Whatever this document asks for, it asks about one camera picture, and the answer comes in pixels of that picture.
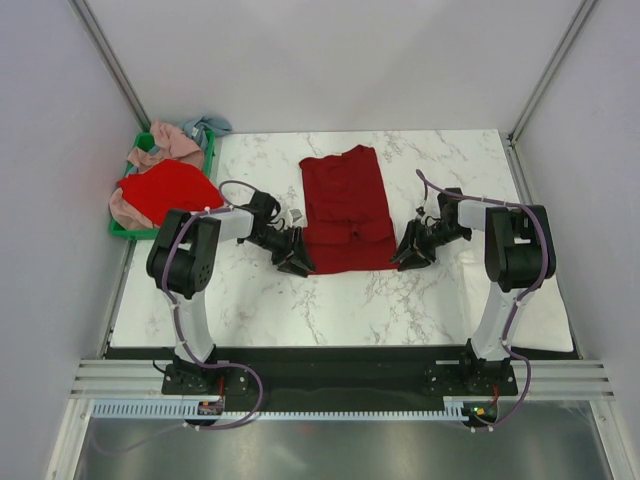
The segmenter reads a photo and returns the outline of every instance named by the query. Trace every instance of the green laundry basket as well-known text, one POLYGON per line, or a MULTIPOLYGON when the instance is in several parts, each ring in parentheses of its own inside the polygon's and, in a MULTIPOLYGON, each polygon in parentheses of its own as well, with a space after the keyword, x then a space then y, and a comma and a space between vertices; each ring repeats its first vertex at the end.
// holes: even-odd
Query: green laundry basket
MULTIPOLYGON (((211 130, 206 130, 205 135, 207 136, 207 139, 209 139, 209 144, 207 145, 207 151, 204 154, 204 166, 202 167, 202 172, 209 177, 211 174, 211 167, 213 165, 213 156, 215 154, 213 151, 213 140, 215 139, 215 135, 211 130)), ((149 132, 139 133, 135 142, 133 142, 133 148, 138 147, 145 152, 151 150, 154 145, 155 142, 153 141, 153 135, 149 132)), ((127 162, 127 166, 124 170, 125 176, 132 168, 134 168, 134 165, 127 162)), ((148 230, 125 230, 122 225, 115 221, 114 218, 111 218, 111 222, 109 223, 109 231, 117 237, 124 237, 129 240, 149 240, 156 238, 156 235, 158 235, 158 230, 155 228, 148 230)))

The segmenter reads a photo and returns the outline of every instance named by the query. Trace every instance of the blue cloth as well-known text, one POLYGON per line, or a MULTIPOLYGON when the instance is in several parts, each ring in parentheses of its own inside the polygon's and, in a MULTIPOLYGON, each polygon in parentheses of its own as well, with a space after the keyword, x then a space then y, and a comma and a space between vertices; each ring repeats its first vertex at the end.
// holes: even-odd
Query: blue cloth
POLYGON ((231 124, 222 117, 198 117, 178 124, 184 134, 196 142, 204 151, 207 151, 209 140, 205 135, 205 129, 212 130, 216 137, 222 137, 232 132, 231 124))

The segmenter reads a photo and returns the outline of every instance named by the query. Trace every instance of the white marble surface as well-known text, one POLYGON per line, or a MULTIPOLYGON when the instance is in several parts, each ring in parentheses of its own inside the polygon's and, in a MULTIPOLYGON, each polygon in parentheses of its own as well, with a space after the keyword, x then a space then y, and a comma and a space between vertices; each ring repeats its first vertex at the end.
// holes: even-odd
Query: white marble surface
MULTIPOLYGON (((283 208, 304 212, 298 162, 358 144, 376 149, 397 241, 423 196, 416 168, 443 187, 517 200, 498 133, 493 130, 231 135, 223 140, 214 183, 243 180, 274 195, 283 208)), ((249 191, 236 186, 225 194, 234 203, 250 198, 249 191)), ((437 216, 435 195, 430 196, 427 211, 437 216)), ((173 345, 167 302, 145 273, 151 244, 144 241, 136 246, 113 347, 173 345)), ((459 240, 439 248, 438 263, 426 269, 302 279, 277 272, 269 253, 254 245, 227 242, 218 247, 215 273, 206 291, 209 328, 222 346, 464 343, 479 321, 474 317, 482 312, 488 292, 488 280, 484 285, 476 275, 482 252, 483 236, 476 233, 471 242, 459 240)), ((537 303, 553 308, 529 308, 515 345, 571 350, 557 286, 550 287, 538 294, 537 303)))

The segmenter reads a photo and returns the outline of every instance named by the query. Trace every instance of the folded red shirt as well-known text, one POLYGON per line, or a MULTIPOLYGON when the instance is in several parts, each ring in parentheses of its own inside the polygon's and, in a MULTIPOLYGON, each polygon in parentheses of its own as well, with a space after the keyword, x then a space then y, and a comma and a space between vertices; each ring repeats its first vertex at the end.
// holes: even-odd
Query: folded red shirt
POLYGON ((387 196, 373 148, 300 162, 309 226, 303 231, 315 273, 395 269, 387 196))
POLYGON ((162 225, 172 208, 201 211, 224 205, 218 189, 193 165, 166 159, 145 173, 118 182, 122 198, 155 225, 162 225))

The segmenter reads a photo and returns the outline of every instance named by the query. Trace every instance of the black cable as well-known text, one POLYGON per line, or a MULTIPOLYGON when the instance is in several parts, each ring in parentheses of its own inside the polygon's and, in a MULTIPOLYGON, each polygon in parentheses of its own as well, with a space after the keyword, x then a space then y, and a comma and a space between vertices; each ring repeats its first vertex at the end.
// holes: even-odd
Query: black cable
POLYGON ((231 203, 229 201, 229 199, 224 196, 224 193, 222 193, 222 187, 224 187, 225 185, 228 185, 230 183, 234 184, 234 185, 242 185, 243 187, 250 188, 254 192, 259 192, 260 191, 256 187, 254 187, 253 185, 251 185, 250 183, 247 183, 247 182, 242 182, 240 180, 225 180, 224 182, 220 183, 220 185, 218 185, 218 192, 220 193, 220 196, 225 201, 225 203, 227 205, 231 205, 232 207, 238 207, 238 205, 234 205, 233 203, 231 203))
POLYGON ((167 374, 166 370, 162 370, 158 365, 156 365, 156 361, 155 360, 151 360, 151 365, 153 365, 153 368, 158 370, 162 375, 166 375, 167 374))
POLYGON ((280 212, 282 211, 282 205, 280 205, 280 202, 278 202, 277 200, 276 200, 275 211, 276 211, 276 213, 274 213, 273 215, 271 215, 271 217, 269 218, 269 222, 273 222, 273 221, 276 219, 276 217, 277 217, 278 215, 280 215, 280 212))
POLYGON ((496 420, 497 420, 497 417, 496 417, 496 420, 494 420, 493 422, 489 422, 487 420, 484 420, 483 418, 481 418, 479 415, 476 415, 476 414, 473 414, 473 418, 478 420, 483 425, 488 425, 488 426, 493 426, 493 424, 496 423, 496 420))
POLYGON ((286 223, 286 221, 285 221, 285 219, 284 219, 284 218, 279 218, 277 221, 272 222, 272 223, 270 223, 269 225, 276 225, 276 224, 278 224, 278 222, 280 222, 280 220, 282 220, 282 225, 280 225, 280 227, 275 227, 275 228, 276 228, 276 230, 278 230, 279 232, 281 232, 281 231, 282 231, 282 229, 283 229, 283 228, 284 228, 284 226, 285 226, 285 223, 286 223))

